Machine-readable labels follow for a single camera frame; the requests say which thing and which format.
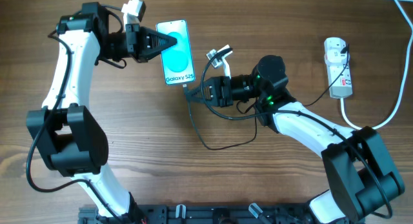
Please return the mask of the blue screen Galaxy smartphone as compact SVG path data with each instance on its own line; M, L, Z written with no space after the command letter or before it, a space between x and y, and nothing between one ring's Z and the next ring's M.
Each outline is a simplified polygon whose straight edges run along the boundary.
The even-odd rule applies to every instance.
M174 37L177 43L162 51L161 62L167 85L191 83L196 80L187 22L184 19L156 25L158 32Z

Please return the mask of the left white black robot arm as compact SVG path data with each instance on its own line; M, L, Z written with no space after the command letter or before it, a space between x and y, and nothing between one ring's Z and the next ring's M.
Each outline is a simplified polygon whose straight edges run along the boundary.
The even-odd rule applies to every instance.
M177 43L141 26L145 10L142 0L120 8L91 2L61 17L49 34L59 44L52 85L41 108L26 116L30 153L40 153L48 169L84 188L99 223L148 222L109 167L107 136L89 105L93 70L100 62L123 69L129 58L146 63Z

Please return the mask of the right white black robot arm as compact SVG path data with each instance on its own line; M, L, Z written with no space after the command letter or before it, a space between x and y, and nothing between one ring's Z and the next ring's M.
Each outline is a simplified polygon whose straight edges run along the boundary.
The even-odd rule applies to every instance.
M268 55L249 75L201 79L198 87L184 91L189 103L202 103L223 119L229 116L218 107L254 99L252 118L317 154L329 188L308 204L316 222L357 223L368 215L390 219L390 201L405 192L405 184L379 133L371 127L342 127L316 115L291 96L287 83L283 59Z

